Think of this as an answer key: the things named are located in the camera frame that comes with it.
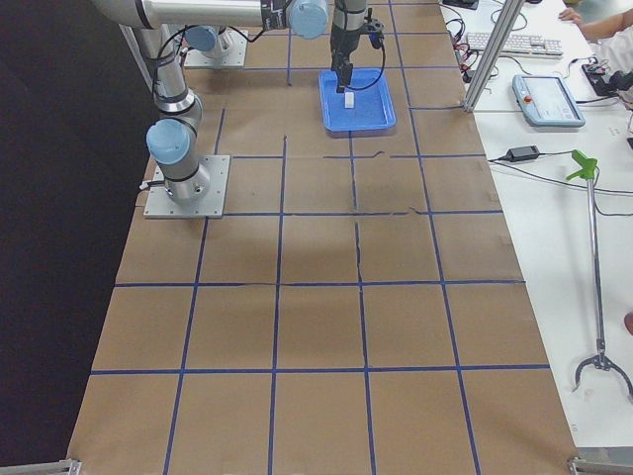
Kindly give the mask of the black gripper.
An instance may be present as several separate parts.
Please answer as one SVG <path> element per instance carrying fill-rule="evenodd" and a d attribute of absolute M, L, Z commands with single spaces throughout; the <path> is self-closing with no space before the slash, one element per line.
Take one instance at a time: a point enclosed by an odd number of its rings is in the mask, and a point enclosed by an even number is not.
<path fill-rule="evenodd" d="M 331 26 L 331 67 L 336 78 L 336 92 L 343 93 L 350 85 L 353 64 L 350 56 L 358 48 L 362 19 L 334 19 Z"/>

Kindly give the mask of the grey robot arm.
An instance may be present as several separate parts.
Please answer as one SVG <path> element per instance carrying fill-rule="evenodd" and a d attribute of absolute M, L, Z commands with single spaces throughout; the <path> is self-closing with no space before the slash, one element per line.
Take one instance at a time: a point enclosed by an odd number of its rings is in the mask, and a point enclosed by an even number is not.
<path fill-rule="evenodd" d="M 162 188 L 150 191 L 147 215 L 158 218 L 218 218 L 224 210 L 230 159 L 198 156 L 195 144 L 203 117 L 200 98 L 188 87 L 175 44 L 183 39 L 200 51 L 228 53 L 223 38 L 244 27 L 261 32 L 291 30 L 312 40 L 331 31 L 331 69 L 336 89 L 351 83 L 351 54 L 361 37 L 383 45 L 383 25 L 364 1 L 98 1 L 106 17 L 132 32 L 149 75 L 159 121 L 146 134 Z"/>
<path fill-rule="evenodd" d="M 324 1 L 96 1 L 94 5 L 117 24 L 147 30 L 163 25 L 250 26 L 263 31 L 291 29 L 312 40 L 323 34 L 329 21 Z"/>

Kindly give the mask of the person's hand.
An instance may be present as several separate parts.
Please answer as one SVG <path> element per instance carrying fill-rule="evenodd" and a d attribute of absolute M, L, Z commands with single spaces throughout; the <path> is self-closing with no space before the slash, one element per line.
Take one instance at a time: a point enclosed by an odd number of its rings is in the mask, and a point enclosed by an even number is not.
<path fill-rule="evenodd" d="M 566 8 L 558 15 L 558 18 L 561 21 L 568 21 L 575 24 L 581 24 L 583 22 L 582 15 L 574 8 Z"/>

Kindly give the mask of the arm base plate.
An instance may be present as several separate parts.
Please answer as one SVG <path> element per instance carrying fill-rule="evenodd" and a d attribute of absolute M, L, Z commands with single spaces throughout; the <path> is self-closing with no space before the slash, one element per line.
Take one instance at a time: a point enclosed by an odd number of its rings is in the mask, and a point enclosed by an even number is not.
<path fill-rule="evenodd" d="M 188 47 L 184 62 L 187 68 L 244 67 L 248 41 L 243 36 L 243 31 L 198 26 L 188 30 L 184 36 Z"/>
<path fill-rule="evenodd" d="M 219 219 L 224 214 L 229 155 L 202 155 L 195 175 L 183 182 L 169 181 L 155 166 L 148 188 L 144 216 L 149 219 Z"/>

